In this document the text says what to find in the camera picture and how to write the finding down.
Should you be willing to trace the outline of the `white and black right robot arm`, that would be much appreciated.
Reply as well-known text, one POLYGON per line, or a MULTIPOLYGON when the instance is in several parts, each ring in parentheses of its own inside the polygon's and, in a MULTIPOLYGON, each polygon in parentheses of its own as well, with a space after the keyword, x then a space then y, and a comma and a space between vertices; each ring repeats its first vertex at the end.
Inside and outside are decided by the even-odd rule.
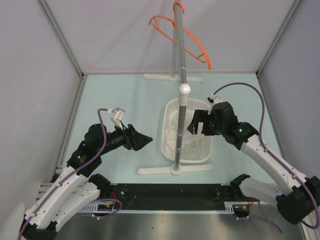
POLYGON ((230 194, 235 200, 251 197, 272 205, 293 225, 312 212, 320 214, 319 178, 307 177, 276 155, 251 124, 238 121, 227 101, 213 103, 210 110, 195 110, 187 130, 193 135, 222 136, 253 159, 275 182, 272 185, 242 174, 231 182, 230 194))

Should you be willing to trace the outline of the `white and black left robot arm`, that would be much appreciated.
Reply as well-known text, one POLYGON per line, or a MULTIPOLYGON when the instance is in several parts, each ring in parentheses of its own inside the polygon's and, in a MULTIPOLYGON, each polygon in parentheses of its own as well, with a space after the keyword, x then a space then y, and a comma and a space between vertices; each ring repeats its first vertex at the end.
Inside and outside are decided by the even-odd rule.
POLYGON ((84 206, 110 196, 110 181, 93 173, 102 163, 101 156, 119 147, 139 151, 152 140, 132 124, 116 127, 113 132, 100 123, 90 126, 59 177, 24 214, 18 239, 53 240, 84 206))

